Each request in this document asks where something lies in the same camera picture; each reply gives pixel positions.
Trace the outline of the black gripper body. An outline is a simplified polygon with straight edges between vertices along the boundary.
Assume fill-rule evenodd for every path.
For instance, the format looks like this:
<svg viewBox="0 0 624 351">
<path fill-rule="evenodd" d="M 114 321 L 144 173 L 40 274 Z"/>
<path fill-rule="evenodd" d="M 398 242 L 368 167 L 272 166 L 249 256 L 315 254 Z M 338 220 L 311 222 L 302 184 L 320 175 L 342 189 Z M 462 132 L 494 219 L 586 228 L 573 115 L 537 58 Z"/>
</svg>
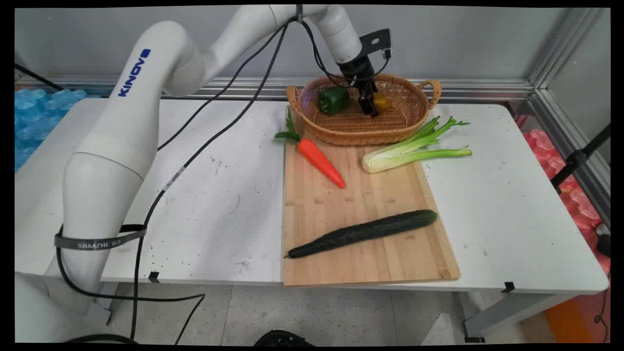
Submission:
<svg viewBox="0 0 624 351">
<path fill-rule="evenodd" d="M 368 56 L 356 58 L 350 62 L 337 63 L 343 78 L 337 79 L 337 86 L 346 88 L 368 87 L 369 81 L 374 81 L 374 69 Z"/>
</svg>

